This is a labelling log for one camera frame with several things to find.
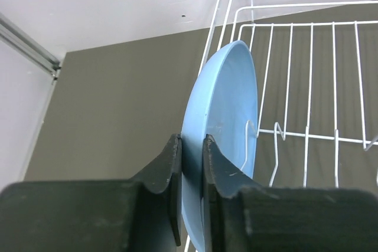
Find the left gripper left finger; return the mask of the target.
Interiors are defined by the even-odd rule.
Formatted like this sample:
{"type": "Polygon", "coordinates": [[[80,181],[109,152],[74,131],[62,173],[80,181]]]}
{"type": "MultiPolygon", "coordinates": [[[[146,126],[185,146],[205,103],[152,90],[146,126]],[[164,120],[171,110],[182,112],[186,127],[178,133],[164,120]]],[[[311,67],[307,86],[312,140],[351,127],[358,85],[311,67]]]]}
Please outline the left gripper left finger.
{"type": "Polygon", "coordinates": [[[129,179],[17,182],[1,192],[2,251],[175,251],[182,140],[129,179]]]}

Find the blue plate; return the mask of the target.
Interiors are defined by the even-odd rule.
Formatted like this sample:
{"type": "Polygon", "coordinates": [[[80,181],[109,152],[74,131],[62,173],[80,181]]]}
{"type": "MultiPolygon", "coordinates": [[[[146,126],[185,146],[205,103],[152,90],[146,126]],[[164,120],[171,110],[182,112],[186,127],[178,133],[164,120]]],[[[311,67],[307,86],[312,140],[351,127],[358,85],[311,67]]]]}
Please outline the blue plate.
{"type": "Polygon", "coordinates": [[[182,215],[197,251],[205,250],[201,196],[202,146],[212,135],[221,153],[246,176],[255,167],[258,90],[255,66],[241,40],[218,50],[200,72],[184,115],[182,215]]]}

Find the white wire dish rack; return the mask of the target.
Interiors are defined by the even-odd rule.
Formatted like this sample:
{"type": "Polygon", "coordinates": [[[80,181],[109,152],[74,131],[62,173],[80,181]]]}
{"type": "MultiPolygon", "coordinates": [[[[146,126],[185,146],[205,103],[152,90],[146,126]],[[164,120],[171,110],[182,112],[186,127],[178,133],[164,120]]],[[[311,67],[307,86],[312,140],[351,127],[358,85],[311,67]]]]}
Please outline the white wire dish rack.
{"type": "Polygon", "coordinates": [[[253,179],[377,194],[377,0],[214,0],[198,75],[249,48],[258,90],[253,179]]]}

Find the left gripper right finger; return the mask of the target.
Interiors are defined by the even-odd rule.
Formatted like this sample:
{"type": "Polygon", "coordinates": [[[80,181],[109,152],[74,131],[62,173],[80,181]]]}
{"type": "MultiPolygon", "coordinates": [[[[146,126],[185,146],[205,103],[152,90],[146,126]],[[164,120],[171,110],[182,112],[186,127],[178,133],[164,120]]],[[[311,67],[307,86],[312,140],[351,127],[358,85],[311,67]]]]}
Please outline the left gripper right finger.
{"type": "Polygon", "coordinates": [[[203,141],[206,251],[376,251],[377,197],[355,189],[270,188],[203,141]]]}

